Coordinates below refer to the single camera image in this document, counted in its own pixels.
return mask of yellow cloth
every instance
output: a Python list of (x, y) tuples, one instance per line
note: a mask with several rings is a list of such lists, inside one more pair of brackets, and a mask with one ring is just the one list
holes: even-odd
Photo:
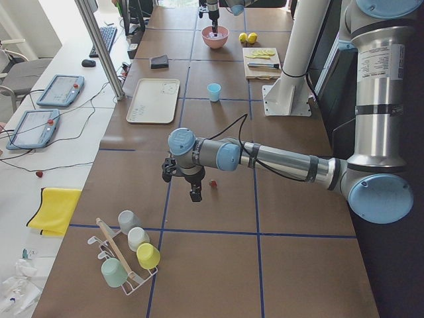
[(42, 235), (64, 236), (80, 195), (81, 190), (78, 189), (41, 189), (40, 207), (26, 225), (40, 229)]

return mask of white table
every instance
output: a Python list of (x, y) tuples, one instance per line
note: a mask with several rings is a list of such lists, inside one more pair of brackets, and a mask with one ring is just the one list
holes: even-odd
[[(128, 42), (119, 25), (118, 16), (115, 19), (118, 27), (117, 37), (110, 53), (116, 70), (122, 62), (129, 63), (127, 54)], [(94, 68), (83, 68), (81, 61), (88, 58), (92, 43), (87, 31), (76, 34), (57, 53), (47, 70), (37, 81), (33, 89), (44, 89), (55, 74), (81, 75), (85, 78), (85, 85), (75, 102), (61, 113), (75, 109), (60, 117), (58, 129), (52, 140), (77, 136), (87, 119), (93, 112), (90, 103), (82, 105), (97, 94), (107, 77), (98, 58)], [(40, 93), (33, 93), (34, 102)], [(110, 85), (101, 90), (93, 100), (95, 112), (88, 121), (82, 135), (74, 140), (56, 142), (45, 149), (37, 150), (34, 154), (27, 154), (8, 162), (25, 167), (29, 170), (45, 170), (56, 166), (70, 166), (73, 164), (93, 162), (99, 148), (99, 142), (107, 128), (115, 107), (116, 98)], [(24, 111), (33, 109), (31, 100), (27, 97), (11, 120), (6, 129), (14, 129)], [(0, 149), (4, 151), (0, 158), (9, 158), (22, 154), (24, 150), (6, 150), (8, 138), (0, 139)], [(8, 166), (0, 162), (0, 176), (2, 186), (0, 191), (0, 282), (15, 274), (15, 262), (22, 257), (23, 249), (37, 251), (37, 256), (55, 257), (61, 238), (42, 237), (39, 231), (26, 227), (26, 223), (36, 213), (40, 205), (40, 190), (42, 187), (64, 187), (82, 189), (91, 169), (91, 164), (72, 168), (60, 168), (44, 173), (38, 178), (34, 172)], [(40, 287), (45, 281), (39, 281)], [(19, 317), (30, 317), (35, 306), (27, 309)], [(14, 317), (11, 312), (3, 313), (2, 317)]]

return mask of yellow cup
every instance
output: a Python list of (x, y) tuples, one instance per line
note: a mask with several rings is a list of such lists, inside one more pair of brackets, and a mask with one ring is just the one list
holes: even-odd
[(159, 250), (150, 243), (143, 243), (137, 248), (137, 259), (145, 270), (157, 267), (160, 261)]

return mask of blue cup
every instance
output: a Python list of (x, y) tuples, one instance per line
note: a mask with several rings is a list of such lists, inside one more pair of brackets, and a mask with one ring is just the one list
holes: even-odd
[(116, 258), (108, 258), (101, 265), (101, 273), (110, 287), (116, 288), (126, 282), (128, 278), (124, 266)]
[(219, 94), (221, 92), (221, 85), (217, 83), (212, 83), (207, 86), (207, 91), (209, 93), (209, 100), (210, 101), (218, 101), (219, 100)]

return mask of pink bowl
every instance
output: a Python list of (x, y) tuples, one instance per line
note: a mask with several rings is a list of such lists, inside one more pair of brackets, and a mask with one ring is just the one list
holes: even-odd
[(228, 35), (230, 31), (223, 26), (218, 26), (218, 34), (221, 33), (222, 36), (209, 37), (209, 34), (212, 32), (212, 26), (207, 26), (201, 31), (201, 37), (203, 38), (204, 43), (210, 48), (220, 48), (228, 40)]

